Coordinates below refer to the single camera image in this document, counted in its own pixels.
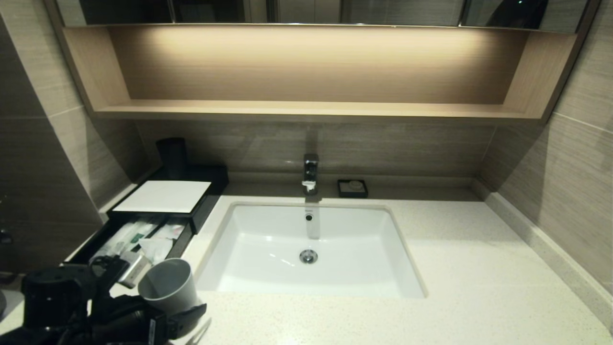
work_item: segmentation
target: wall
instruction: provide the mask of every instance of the wall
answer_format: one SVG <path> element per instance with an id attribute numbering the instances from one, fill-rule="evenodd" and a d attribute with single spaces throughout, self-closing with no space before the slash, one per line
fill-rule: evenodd
<path id="1" fill-rule="evenodd" d="M 492 137 L 491 126 L 375 123 L 137 122 L 147 152 L 155 140 L 187 140 L 194 163 L 230 171 L 300 173 L 302 156 L 319 154 L 323 173 L 474 176 Z"/>
<path id="2" fill-rule="evenodd" d="M 0 15 L 0 271 L 25 272 L 100 229 L 97 209 L 149 164 L 133 122 L 86 116 L 42 0 Z"/>
<path id="3" fill-rule="evenodd" d="M 87 116 L 42 0 L 0 0 L 0 12 L 44 114 L 101 207 L 149 168 L 134 123 Z"/>
<path id="4" fill-rule="evenodd" d="M 101 220 L 72 169 L 0 17 L 0 271 L 59 263 Z"/>
<path id="5" fill-rule="evenodd" d="M 499 127 L 482 178 L 610 292 L 613 271 L 613 0 L 603 0 L 550 122 Z"/>

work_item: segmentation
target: wooden shelf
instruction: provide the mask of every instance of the wooden shelf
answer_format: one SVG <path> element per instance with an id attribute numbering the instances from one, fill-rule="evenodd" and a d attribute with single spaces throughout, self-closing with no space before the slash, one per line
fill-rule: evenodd
<path id="1" fill-rule="evenodd" d="M 134 120 L 516 124 L 549 118 L 577 34 L 485 28 L 65 28 L 88 113 Z"/>
<path id="2" fill-rule="evenodd" d="M 274 120 L 304 122 L 535 122 L 502 105 L 135 99 L 96 111 L 135 120 Z"/>

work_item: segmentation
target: white sink basin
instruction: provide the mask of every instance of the white sink basin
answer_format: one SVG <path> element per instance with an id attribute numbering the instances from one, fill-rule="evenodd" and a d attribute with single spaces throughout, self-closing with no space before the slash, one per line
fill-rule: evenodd
<path id="1" fill-rule="evenodd" d="M 222 226 L 199 290 L 424 297 L 385 209 L 237 205 Z M 301 261 L 307 249 L 316 262 Z"/>

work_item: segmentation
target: backsplash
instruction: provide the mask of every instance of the backsplash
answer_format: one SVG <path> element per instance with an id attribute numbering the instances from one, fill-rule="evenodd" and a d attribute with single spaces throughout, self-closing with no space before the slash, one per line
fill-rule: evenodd
<path id="1" fill-rule="evenodd" d="M 322 173 L 473 176 L 494 128 L 379 123 L 138 121 L 152 162 L 155 141 L 184 137 L 192 163 L 230 171 L 299 173 L 318 153 Z"/>

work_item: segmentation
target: drain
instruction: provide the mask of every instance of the drain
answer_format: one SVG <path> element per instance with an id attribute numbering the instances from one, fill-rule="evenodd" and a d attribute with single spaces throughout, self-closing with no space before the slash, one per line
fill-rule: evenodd
<path id="1" fill-rule="evenodd" d="M 302 261 L 302 263 L 306 263 L 307 265 L 317 262 L 317 258 L 318 255 L 315 250 L 307 249 L 300 253 L 300 261 Z"/>

